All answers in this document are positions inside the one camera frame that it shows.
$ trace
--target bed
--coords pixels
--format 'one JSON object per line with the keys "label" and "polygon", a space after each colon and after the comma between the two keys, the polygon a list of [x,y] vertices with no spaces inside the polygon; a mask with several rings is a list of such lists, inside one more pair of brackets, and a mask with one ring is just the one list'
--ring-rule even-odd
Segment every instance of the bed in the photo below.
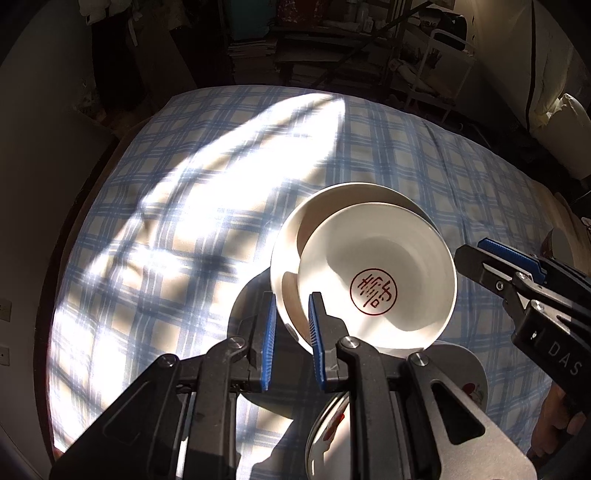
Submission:
{"label": "bed", "polygon": [[[583,225],[545,187],[466,138],[359,98],[196,90],[118,150],[61,253],[43,386],[60,451],[157,356],[200,355],[233,333],[268,289],[282,223],[326,186],[398,190],[431,216],[451,252],[488,236],[537,253],[559,226],[575,265],[591,265]],[[278,330],[269,393],[238,401],[239,479],[305,479],[307,435],[328,401],[308,353]],[[488,415],[526,450],[550,380],[512,346],[511,332],[500,299],[460,277],[441,338],[479,357]]]}

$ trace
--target electrical outlet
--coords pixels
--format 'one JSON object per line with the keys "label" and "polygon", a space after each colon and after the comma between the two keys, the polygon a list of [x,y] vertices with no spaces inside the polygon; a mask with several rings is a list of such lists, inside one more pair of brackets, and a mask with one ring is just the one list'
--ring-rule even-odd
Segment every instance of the electrical outlet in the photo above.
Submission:
{"label": "electrical outlet", "polygon": [[0,365],[10,367],[10,350],[7,346],[0,346]]}
{"label": "electrical outlet", "polygon": [[7,299],[0,299],[0,320],[10,322],[10,311],[12,309],[12,302]]}

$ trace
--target metal screw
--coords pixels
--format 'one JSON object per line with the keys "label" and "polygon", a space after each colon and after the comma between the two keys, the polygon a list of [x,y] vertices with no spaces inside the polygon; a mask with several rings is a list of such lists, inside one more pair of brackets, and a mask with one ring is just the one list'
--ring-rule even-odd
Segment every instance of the metal screw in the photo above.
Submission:
{"label": "metal screw", "polygon": [[544,306],[537,300],[532,300],[531,306],[534,308],[534,310],[538,310],[538,312],[544,311]]}
{"label": "metal screw", "polygon": [[158,366],[162,368],[169,368],[177,362],[176,357],[171,353],[165,353],[158,358]]}
{"label": "metal screw", "polygon": [[244,347],[246,345],[246,340],[242,337],[239,336],[235,336],[235,337],[230,337],[228,339],[228,343],[230,344],[231,348],[235,348],[236,350],[240,350],[240,348]]}
{"label": "metal screw", "polygon": [[340,343],[345,348],[357,348],[359,346],[359,340],[357,340],[355,337],[351,337],[348,335],[346,337],[341,338]]}
{"label": "metal screw", "polygon": [[429,357],[422,352],[414,352],[410,354],[410,361],[418,367],[424,367],[429,363]]}

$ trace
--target bowl rim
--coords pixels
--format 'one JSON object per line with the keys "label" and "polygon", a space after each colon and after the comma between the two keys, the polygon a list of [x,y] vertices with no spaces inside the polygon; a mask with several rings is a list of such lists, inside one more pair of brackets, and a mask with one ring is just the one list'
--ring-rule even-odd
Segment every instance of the bowl rim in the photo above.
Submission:
{"label": "bowl rim", "polygon": [[300,332],[297,330],[293,321],[290,319],[290,317],[287,313],[287,309],[285,308],[285,304],[283,302],[283,288],[281,287],[281,281],[279,281],[279,285],[277,286],[277,288],[274,288],[275,287],[274,278],[278,278],[279,276],[283,277],[283,275],[286,273],[286,271],[283,271],[284,270],[283,268],[279,268],[279,266],[278,266],[279,257],[287,256],[291,251],[291,249],[289,247],[294,247],[296,245],[297,232],[299,232],[299,230],[300,230],[301,221],[300,221],[300,225],[298,225],[298,228],[296,230],[296,235],[293,240],[290,240],[289,238],[286,238],[284,241],[281,241],[281,240],[284,236],[287,235],[286,231],[292,227],[292,225],[294,223],[294,218],[297,218],[298,215],[302,212],[302,210],[308,208],[310,202],[318,200],[319,197],[326,195],[328,192],[331,192],[332,190],[342,189],[342,188],[350,188],[350,187],[355,187],[355,186],[366,186],[366,187],[372,187],[372,188],[388,191],[389,193],[394,194],[394,196],[397,196],[401,199],[404,199],[404,200],[412,203],[417,208],[417,210],[422,213],[422,215],[420,215],[420,216],[425,221],[427,221],[437,231],[437,233],[440,234],[439,229],[437,228],[437,225],[435,225],[435,223],[433,222],[432,218],[429,217],[429,215],[425,212],[425,210],[423,210],[423,208],[420,207],[415,201],[411,200],[406,195],[404,195],[404,194],[402,194],[390,187],[380,185],[378,183],[371,183],[371,182],[366,182],[366,181],[350,181],[350,182],[337,183],[337,184],[330,185],[328,187],[318,190],[317,192],[313,193],[309,197],[305,198],[298,206],[296,206],[291,211],[291,213],[288,215],[285,222],[283,222],[283,225],[281,225],[279,233],[277,234],[275,244],[273,245],[273,249],[271,252],[271,265],[269,267],[269,277],[271,280],[271,290],[273,291],[273,293],[275,294],[275,296],[278,300],[277,301],[277,311],[279,313],[279,317],[281,318],[281,321],[283,322],[283,324],[285,325],[285,328],[287,329],[289,334],[293,337],[293,339],[296,342],[298,342],[299,345],[310,354],[312,354],[312,347],[300,335]]}
{"label": "bowl rim", "polygon": [[[316,230],[314,230],[314,232],[312,232],[312,234],[310,235],[310,238],[308,239],[308,242],[306,243],[303,251],[302,251],[302,255],[300,258],[300,267],[301,267],[301,259],[304,258],[305,253],[306,253],[306,248],[308,248],[308,246],[310,245],[310,240],[312,239],[312,237],[314,237],[315,235],[317,235],[318,231],[323,227],[323,225],[327,224],[328,222],[330,222],[331,220],[333,220],[333,218],[337,215],[343,215],[347,210],[352,210],[355,208],[359,208],[361,206],[366,206],[366,205],[372,205],[372,206],[385,206],[388,208],[394,208],[397,210],[404,210],[406,212],[408,212],[411,216],[416,217],[421,223],[425,223],[430,227],[430,230],[433,231],[433,233],[435,233],[438,237],[439,240],[441,240],[441,244],[444,247],[445,252],[447,253],[447,259],[449,260],[449,263],[451,265],[451,269],[450,271],[453,272],[453,298],[452,298],[452,302],[450,304],[449,307],[449,311],[446,313],[446,317],[445,320],[443,321],[443,323],[441,324],[440,329],[437,331],[437,334],[434,335],[433,340],[431,340],[430,342],[427,342],[425,344],[422,345],[418,345],[418,346],[413,346],[410,348],[405,348],[405,349],[400,349],[400,348],[387,348],[387,347],[380,347],[380,346],[376,346],[374,345],[374,347],[378,350],[378,352],[380,353],[387,353],[390,355],[396,355],[396,356],[408,356],[411,352],[413,351],[419,351],[422,349],[426,349],[429,346],[431,346],[443,333],[443,331],[445,330],[445,328],[447,327],[447,325],[449,324],[449,321],[452,317],[453,311],[456,307],[456,300],[457,300],[457,272],[456,272],[456,266],[455,263],[453,261],[453,256],[452,253],[449,250],[449,247],[447,246],[447,244],[445,243],[445,240],[443,239],[442,235],[439,233],[439,231],[437,230],[437,228],[435,228],[433,225],[431,225],[429,222],[427,222],[424,218],[422,218],[420,215],[408,210],[405,207],[402,207],[400,205],[392,205],[390,203],[385,203],[385,202],[364,202],[364,203],[358,203],[356,205],[350,205],[348,207],[345,207],[341,210],[339,210],[338,212],[335,212],[334,214],[330,215],[327,219],[325,219],[317,228]],[[300,291],[300,272],[298,270],[298,293]]]}

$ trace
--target white bowl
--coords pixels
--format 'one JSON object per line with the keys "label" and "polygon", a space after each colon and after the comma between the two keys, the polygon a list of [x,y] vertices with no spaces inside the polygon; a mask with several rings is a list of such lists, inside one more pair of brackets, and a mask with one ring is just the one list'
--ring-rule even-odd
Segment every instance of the white bowl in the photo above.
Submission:
{"label": "white bowl", "polygon": [[340,183],[316,192],[300,203],[277,236],[271,256],[270,276],[281,320],[293,338],[309,353],[312,353],[310,329],[297,289],[300,255],[310,235],[324,220],[343,208],[366,202],[402,206],[420,215],[435,228],[429,216],[412,200],[373,183]]}
{"label": "white bowl", "polygon": [[298,271],[301,306],[322,293],[349,334],[391,355],[424,349],[456,302],[453,258],[423,218],[395,205],[362,203],[331,215],[310,236]]}
{"label": "white bowl", "polygon": [[[486,411],[488,382],[484,367],[470,350],[453,343],[431,345],[425,353],[460,389]],[[351,477],[351,426],[349,394],[338,393],[320,413],[306,442],[309,480],[349,480]]]}

